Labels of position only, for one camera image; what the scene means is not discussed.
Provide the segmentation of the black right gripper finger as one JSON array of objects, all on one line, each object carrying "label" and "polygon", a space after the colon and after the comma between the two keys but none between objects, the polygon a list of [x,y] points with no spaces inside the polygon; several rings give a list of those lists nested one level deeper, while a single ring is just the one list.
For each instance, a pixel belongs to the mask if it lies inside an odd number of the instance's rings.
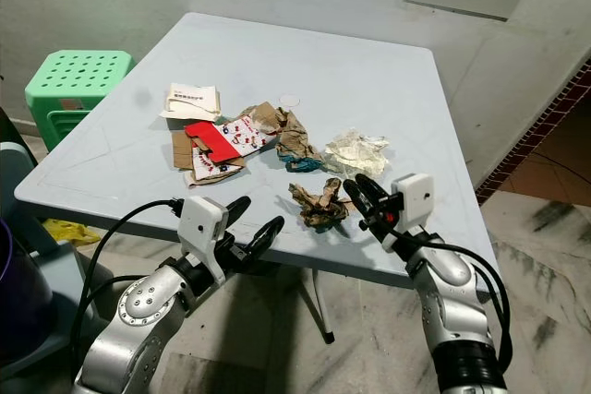
[{"label": "black right gripper finger", "polygon": [[355,208],[359,213],[379,213],[379,203],[400,203],[400,196],[390,195],[365,174],[355,175]]},{"label": "black right gripper finger", "polygon": [[359,228],[368,228],[372,222],[383,222],[380,201],[384,199],[384,188],[371,178],[346,179],[344,190],[360,214]]}]

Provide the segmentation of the purple plastic bin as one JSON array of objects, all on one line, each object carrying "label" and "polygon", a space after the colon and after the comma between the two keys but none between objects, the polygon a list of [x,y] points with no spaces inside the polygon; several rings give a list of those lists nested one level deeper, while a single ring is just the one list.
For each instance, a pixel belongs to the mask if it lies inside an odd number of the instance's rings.
[{"label": "purple plastic bin", "polygon": [[37,263],[1,221],[7,250],[0,281],[0,364],[13,364],[37,351],[54,330],[54,293]]}]

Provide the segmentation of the crumpled brown paper ball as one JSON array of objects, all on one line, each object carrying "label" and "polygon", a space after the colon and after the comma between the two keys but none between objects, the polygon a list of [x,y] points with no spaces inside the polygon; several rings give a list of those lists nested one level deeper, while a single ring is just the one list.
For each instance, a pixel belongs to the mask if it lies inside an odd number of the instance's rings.
[{"label": "crumpled brown paper ball", "polygon": [[321,195],[312,195],[299,184],[292,183],[288,186],[292,199],[301,208],[301,220],[308,228],[317,233],[326,233],[349,217],[346,201],[339,198],[341,186],[342,180],[336,176],[326,180]]}]

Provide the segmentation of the crumpled white plastic wrapper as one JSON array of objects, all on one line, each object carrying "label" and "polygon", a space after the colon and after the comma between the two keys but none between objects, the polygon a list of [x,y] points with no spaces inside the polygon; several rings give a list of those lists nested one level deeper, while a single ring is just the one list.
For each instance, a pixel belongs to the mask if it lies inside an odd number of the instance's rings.
[{"label": "crumpled white plastic wrapper", "polygon": [[390,141],[385,137],[364,137],[355,128],[334,137],[324,150],[324,167],[331,173],[354,178],[359,173],[379,179],[388,166],[383,150]]}]

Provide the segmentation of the teal plastic scrap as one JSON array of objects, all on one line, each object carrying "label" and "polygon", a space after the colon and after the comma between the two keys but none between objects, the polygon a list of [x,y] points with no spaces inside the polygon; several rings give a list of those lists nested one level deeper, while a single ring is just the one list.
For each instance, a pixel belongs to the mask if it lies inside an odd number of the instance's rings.
[{"label": "teal plastic scrap", "polygon": [[284,169],[292,173],[308,173],[321,169],[322,158],[316,157],[296,157],[295,155],[280,155],[284,163]]}]

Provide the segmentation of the red cardboard piece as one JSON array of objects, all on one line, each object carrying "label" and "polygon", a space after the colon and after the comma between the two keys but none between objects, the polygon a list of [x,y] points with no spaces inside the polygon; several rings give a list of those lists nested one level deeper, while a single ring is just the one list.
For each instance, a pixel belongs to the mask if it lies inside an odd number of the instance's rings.
[{"label": "red cardboard piece", "polygon": [[199,121],[198,123],[186,125],[185,132],[187,136],[202,141],[204,147],[207,147],[208,158],[212,162],[230,161],[239,158],[241,155],[231,142],[225,139],[218,125],[207,123],[207,121]]}]

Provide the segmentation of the white printed carton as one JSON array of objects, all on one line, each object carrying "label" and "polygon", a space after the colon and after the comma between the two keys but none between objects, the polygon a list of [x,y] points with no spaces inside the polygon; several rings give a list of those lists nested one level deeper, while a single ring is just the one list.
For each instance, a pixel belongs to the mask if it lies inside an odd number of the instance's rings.
[{"label": "white printed carton", "polygon": [[266,137],[253,127],[252,120],[247,116],[237,117],[229,123],[215,125],[219,126],[225,139],[237,149],[242,159],[269,144]]}]

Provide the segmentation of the flat brown cardboard piece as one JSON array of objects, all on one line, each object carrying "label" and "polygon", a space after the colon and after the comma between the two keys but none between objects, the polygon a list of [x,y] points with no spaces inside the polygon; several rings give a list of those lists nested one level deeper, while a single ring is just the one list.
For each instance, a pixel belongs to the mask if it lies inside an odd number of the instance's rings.
[{"label": "flat brown cardboard piece", "polygon": [[241,157],[229,161],[213,161],[212,150],[183,131],[172,132],[172,146],[174,167],[182,172],[183,179],[190,188],[221,182],[246,166]]}]

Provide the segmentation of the crumpled brown paper bag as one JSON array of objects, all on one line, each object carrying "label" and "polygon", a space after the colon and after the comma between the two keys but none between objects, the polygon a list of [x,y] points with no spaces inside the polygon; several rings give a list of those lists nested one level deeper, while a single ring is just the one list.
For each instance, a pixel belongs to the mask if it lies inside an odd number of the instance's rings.
[{"label": "crumpled brown paper bag", "polygon": [[241,112],[241,116],[249,117],[254,128],[266,137],[267,141],[275,142],[275,148],[280,155],[295,155],[296,157],[321,157],[309,141],[307,129],[299,123],[296,116],[283,107],[271,106],[269,102],[254,104]]}]

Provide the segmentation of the white folded paper box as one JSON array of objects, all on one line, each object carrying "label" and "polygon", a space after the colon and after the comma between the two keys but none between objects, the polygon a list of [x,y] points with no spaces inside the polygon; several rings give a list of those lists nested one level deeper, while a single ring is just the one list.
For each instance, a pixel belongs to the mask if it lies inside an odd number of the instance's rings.
[{"label": "white folded paper box", "polygon": [[215,87],[196,87],[185,83],[170,83],[160,116],[165,119],[200,120],[215,123],[221,112]]}]

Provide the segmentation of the yellow plastic bag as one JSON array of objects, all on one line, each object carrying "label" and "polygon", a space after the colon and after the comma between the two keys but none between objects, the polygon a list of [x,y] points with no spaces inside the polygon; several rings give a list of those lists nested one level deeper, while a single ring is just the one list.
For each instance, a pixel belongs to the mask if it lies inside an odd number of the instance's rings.
[{"label": "yellow plastic bag", "polygon": [[42,227],[57,243],[69,242],[73,246],[85,246],[99,243],[102,239],[101,235],[80,222],[46,220],[42,222]]}]

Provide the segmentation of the green plastic stool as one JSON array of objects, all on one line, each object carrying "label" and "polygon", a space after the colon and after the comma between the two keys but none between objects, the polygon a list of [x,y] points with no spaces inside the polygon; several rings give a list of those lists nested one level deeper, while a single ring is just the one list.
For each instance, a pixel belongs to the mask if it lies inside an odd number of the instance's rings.
[{"label": "green plastic stool", "polygon": [[54,149],[134,68],[123,51],[58,51],[24,89],[43,144]]}]

